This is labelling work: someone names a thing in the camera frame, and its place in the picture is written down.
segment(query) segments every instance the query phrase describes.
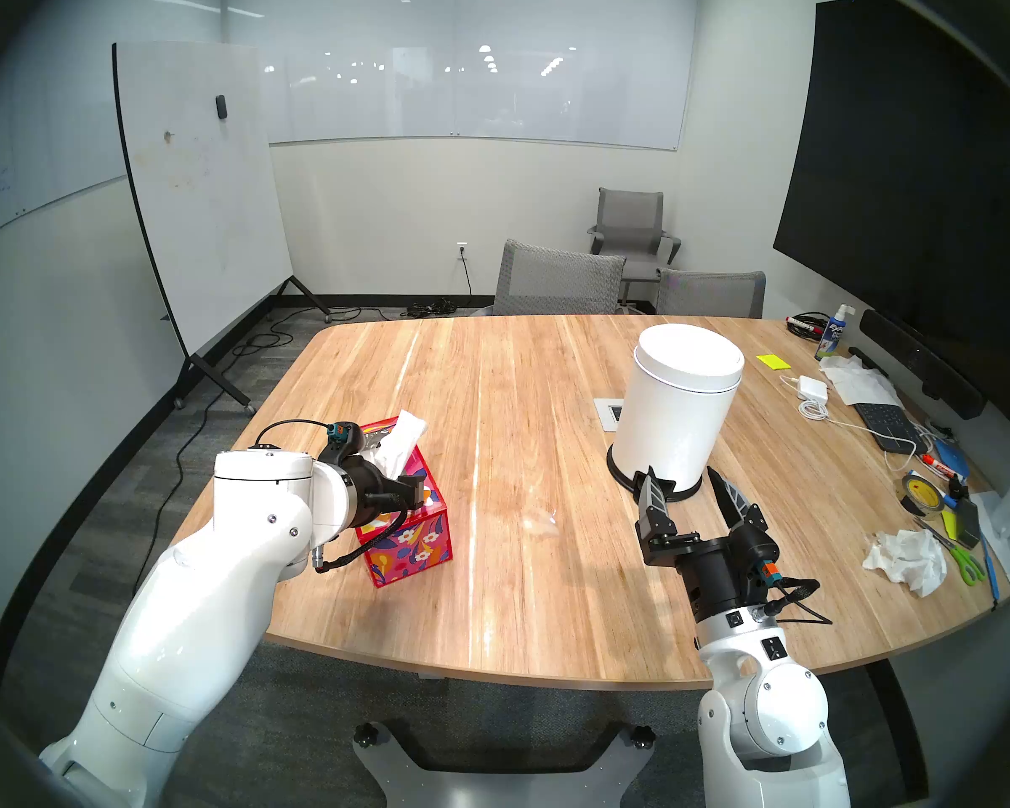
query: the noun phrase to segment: tv screen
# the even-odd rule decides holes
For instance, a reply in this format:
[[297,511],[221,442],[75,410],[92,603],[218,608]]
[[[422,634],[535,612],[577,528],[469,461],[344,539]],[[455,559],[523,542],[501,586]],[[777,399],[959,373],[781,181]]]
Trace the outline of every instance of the tv screen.
[[1010,88],[896,0],[817,4],[775,247],[863,298],[1010,420]]

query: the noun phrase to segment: trash can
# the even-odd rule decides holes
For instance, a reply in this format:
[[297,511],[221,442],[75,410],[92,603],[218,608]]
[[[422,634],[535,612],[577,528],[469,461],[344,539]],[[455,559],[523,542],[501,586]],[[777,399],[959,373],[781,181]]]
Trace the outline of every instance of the trash can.
[[703,482],[707,457],[741,383],[744,356],[711,329],[659,324],[639,334],[633,359],[606,464],[634,493],[650,467],[667,500],[684,500]]

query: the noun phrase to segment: chair armrest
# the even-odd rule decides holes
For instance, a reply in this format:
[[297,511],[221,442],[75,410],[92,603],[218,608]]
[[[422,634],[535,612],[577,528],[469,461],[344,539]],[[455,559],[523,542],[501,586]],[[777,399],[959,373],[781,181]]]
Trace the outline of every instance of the chair armrest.
[[587,229],[588,234],[591,234],[591,252],[592,255],[599,254],[602,250],[602,243],[606,241],[606,236],[602,231],[596,230],[597,225],[592,225],[592,227]]
[[673,247],[670,249],[670,259],[666,261],[666,266],[671,266],[673,264],[673,259],[678,257],[678,249],[681,247],[681,237],[675,237],[672,234],[667,234],[663,231],[663,236],[667,239],[673,240]]

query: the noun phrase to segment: wall-mounted whiteboard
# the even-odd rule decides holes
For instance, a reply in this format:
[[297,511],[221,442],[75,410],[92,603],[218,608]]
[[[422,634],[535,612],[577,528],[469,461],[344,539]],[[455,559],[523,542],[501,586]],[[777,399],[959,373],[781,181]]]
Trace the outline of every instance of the wall-mounted whiteboard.
[[273,142],[458,134],[678,146],[696,0],[228,3],[239,7],[226,15],[228,40],[262,52]]
[[0,226],[124,174],[113,40],[219,40],[220,0],[45,0],[0,60]]
[[292,276],[259,52],[117,42],[113,60],[146,248],[184,351],[194,354]]

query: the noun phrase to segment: crumpled tissue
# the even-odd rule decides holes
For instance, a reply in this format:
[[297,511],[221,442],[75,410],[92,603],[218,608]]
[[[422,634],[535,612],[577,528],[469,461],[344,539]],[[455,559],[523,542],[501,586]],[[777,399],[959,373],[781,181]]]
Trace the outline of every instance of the crumpled tissue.
[[864,362],[853,356],[828,356],[820,362],[820,371],[834,383],[845,405],[871,402],[878,405],[902,405],[891,381],[879,371],[869,371]]
[[947,560],[932,533],[898,530],[876,533],[865,570],[882,570],[891,582],[905,582],[916,596],[926,597],[947,577]]
[[378,471],[390,481],[395,481],[399,475],[404,474],[408,458],[416,447],[416,442],[425,433],[426,421],[407,410],[402,410],[401,415],[396,418],[396,425],[382,437],[382,442],[374,448],[360,451],[360,456],[378,467]]

